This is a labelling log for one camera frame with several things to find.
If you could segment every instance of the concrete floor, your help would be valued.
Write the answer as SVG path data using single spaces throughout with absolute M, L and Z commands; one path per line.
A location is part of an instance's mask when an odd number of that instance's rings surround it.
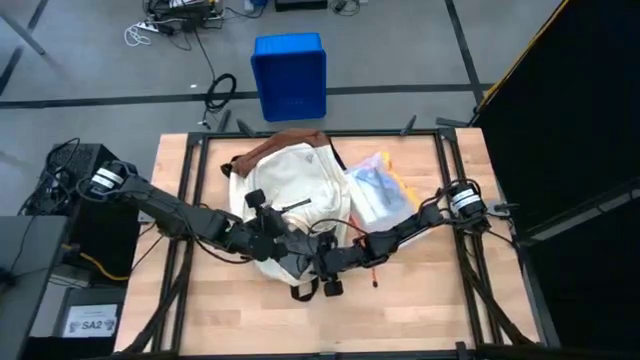
M 54 143 L 76 136 L 104 143 L 150 176 L 161 134 L 204 130 L 196 124 L 201 102 L 7 109 L 13 101 L 200 94 L 211 82 L 193 35 L 190 52 L 155 34 L 145 34 L 151 46 L 125 45 L 125 28 L 144 19 L 141 1 L 0 0 L 0 7 L 27 27 L 41 1 L 46 5 L 33 36 L 47 55 L 25 47 L 4 89 L 0 77 L 0 215 L 15 214 Z M 468 91 L 332 95 L 324 120 L 285 123 L 264 121 L 257 99 L 232 101 L 228 108 L 234 118 L 256 130 L 399 129 L 413 114 L 418 115 L 416 127 L 433 128 L 437 116 L 469 120 L 476 105 L 446 1 L 369 0 L 354 17 L 330 10 L 276 13 L 270 6 L 260 19 L 236 18 L 225 21 L 222 30 L 200 34 L 216 71 L 234 74 L 238 91 L 256 90 L 249 62 L 256 36 L 288 32 L 320 33 L 328 87 L 467 85 Z M 560 0 L 452 2 L 486 90 L 500 80 Z M 242 0 L 226 4 L 242 8 Z M 175 41 L 184 44 L 180 36 Z M 21 46 L 20 38 L 0 21 L 0 71 Z M 57 312 L 63 293 L 50 286 L 41 313 Z M 34 330 L 49 332 L 44 325 Z

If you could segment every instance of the blue plastic crate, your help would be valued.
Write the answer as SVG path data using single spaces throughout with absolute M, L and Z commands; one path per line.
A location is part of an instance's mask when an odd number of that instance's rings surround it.
M 251 66 L 265 120 L 317 119 L 327 113 L 327 54 L 319 34 L 259 37 Z

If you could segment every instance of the plastic bag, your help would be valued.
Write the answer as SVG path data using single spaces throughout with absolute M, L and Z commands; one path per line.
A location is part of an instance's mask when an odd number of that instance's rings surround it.
M 413 215 L 416 196 L 391 170 L 389 154 L 378 152 L 348 169 L 351 215 L 367 232 L 384 231 Z

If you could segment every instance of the wooden tabletop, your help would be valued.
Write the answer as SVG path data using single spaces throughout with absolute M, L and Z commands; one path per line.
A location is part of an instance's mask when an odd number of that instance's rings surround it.
M 478 181 L 485 201 L 498 199 L 481 130 L 462 129 L 457 133 L 467 177 Z M 186 138 L 186 134 L 176 134 L 163 135 L 160 140 L 152 183 L 172 194 L 178 191 Z M 202 193 L 204 203 L 228 209 L 228 180 L 220 172 L 220 165 L 262 141 L 211 141 Z M 430 136 L 339 137 L 333 138 L 333 143 L 347 166 L 377 151 L 388 151 L 394 170 L 420 198 L 432 196 L 442 185 Z M 198 153 L 196 149 L 189 191 L 193 188 Z M 453 168 L 450 156 L 448 162 Z M 188 192 L 186 199 L 191 198 L 192 193 Z M 491 222 L 493 231 L 510 237 L 506 222 L 496 219 Z M 139 240 L 136 259 L 157 237 L 151 231 Z M 484 235 L 483 241 L 496 300 L 525 335 L 537 340 L 513 249 L 490 234 Z M 131 276 L 117 350 L 131 343 L 157 305 L 167 243 L 160 243 Z M 326 298 L 319 290 L 311 302 L 301 303 L 291 298 L 288 285 L 267 279 L 253 264 L 224 264 L 196 249 L 181 353 L 442 350 L 452 349 L 456 341 L 472 347 L 455 254 L 453 231 L 448 226 L 438 227 L 422 234 L 419 240 L 376 268 L 378 288 L 371 285 L 370 270 L 357 269 L 341 274 L 344 295 Z M 486 323 L 484 306 L 479 308 Z M 485 338 L 490 339 L 488 326 L 484 328 Z

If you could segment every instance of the floor line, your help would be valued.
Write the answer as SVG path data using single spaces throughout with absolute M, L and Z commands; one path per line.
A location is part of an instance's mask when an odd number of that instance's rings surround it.
M 469 51 L 469 45 L 467 45 L 467 39 L 464 36 L 464 31 L 462 30 L 462 24 L 460 23 L 460 17 L 458 17 L 458 11 L 456 10 L 456 6 L 453 3 L 453 0 L 444 0 L 444 2 L 447 5 L 447 11 L 449 12 L 449 17 L 451 18 L 453 31 L 456 33 L 458 47 L 460 48 L 462 61 L 464 62 L 464 67 L 467 70 L 467 75 L 469 76 L 469 82 L 471 82 L 471 86 L 473 87 L 473 96 L 476 98 L 476 104 L 479 105 L 482 101 L 482 98 L 484 97 L 482 94 L 482 90 L 484 89 L 480 85 L 480 79 L 478 78 L 476 67 L 473 64 L 473 58 L 471 57 L 471 52 Z
M 492 85 L 493 84 L 480 84 L 479 87 L 488 90 Z M 348 86 L 328 88 L 327 95 L 465 92 L 474 91 L 475 88 L 476 87 L 471 84 Z M 215 100 L 220 100 L 225 96 L 226 93 L 216 94 Z M 258 98 L 258 92 L 256 91 L 239 91 L 232 97 L 233 100 Z M 175 94 L 62 100 L 0 101 L 0 109 L 45 109 L 79 106 L 161 104 L 204 101 L 204 99 L 205 94 Z
M 27 31 L 29 31 L 30 33 L 33 33 L 33 30 L 36 28 L 36 25 L 38 25 L 40 16 L 44 12 L 44 8 L 47 6 L 48 2 L 49 0 L 40 0 L 40 3 L 36 7 L 36 10 L 33 12 L 33 15 L 31 15 L 31 19 L 29 20 L 29 24 L 27 25 Z M 11 54 L 9 63 L 4 68 L 2 75 L 0 75 L 0 95 L 2 95 L 2 93 L 4 92 L 4 89 L 7 87 L 7 84 L 9 83 L 9 79 L 11 78 L 11 74 L 13 74 L 13 70 L 18 65 L 18 62 L 22 57 L 23 51 L 24 51 L 24 44 L 22 43 L 16 46 L 16 49 L 13 50 L 13 54 Z

